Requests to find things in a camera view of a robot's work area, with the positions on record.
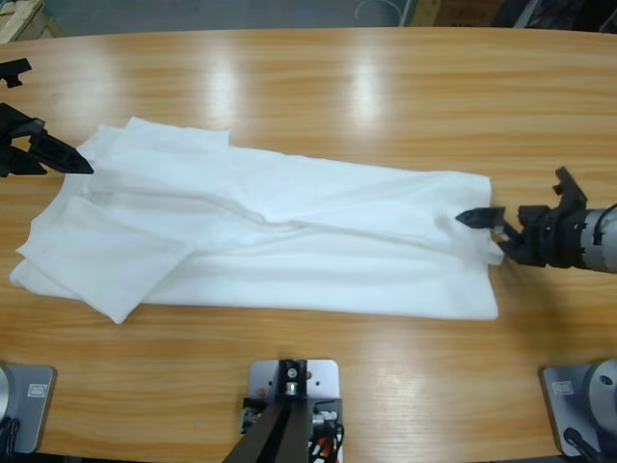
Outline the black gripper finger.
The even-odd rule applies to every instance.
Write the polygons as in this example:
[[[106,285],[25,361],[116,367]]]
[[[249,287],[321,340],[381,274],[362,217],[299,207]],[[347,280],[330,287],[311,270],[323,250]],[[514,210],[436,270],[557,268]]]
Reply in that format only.
[[[14,155],[8,161],[8,170],[15,176],[45,176],[47,174],[40,162],[28,154]]]
[[[502,239],[497,245],[504,255],[513,261],[524,261],[526,258],[526,248],[520,237]]]
[[[63,174],[92,175],[94,169],[77,149],[45,130],[30,136],[30,154],[41,164]]]
[[[504,207],[476,207],[461,212],[456,220],[471,229],[495,229],[504,224]]]

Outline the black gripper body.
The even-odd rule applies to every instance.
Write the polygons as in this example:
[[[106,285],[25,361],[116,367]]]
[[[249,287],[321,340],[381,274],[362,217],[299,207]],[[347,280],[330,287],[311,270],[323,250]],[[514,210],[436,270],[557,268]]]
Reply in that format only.
[[[1,104],[1,177],[11,175],[8,170],[8,161],[17,154],[28,154],[34,158],[28,150],[22,150],[13,146],[13,139],[29,137],[39,134],[43,129],[41,123],[37,123],[7,103]]]
[[[536,267],[589,269],[583,259],[581,237],[590,212],[585,208],[521,206],[518,219],[523,228],[519,237],[524,241],[526,258],[515,262]]]

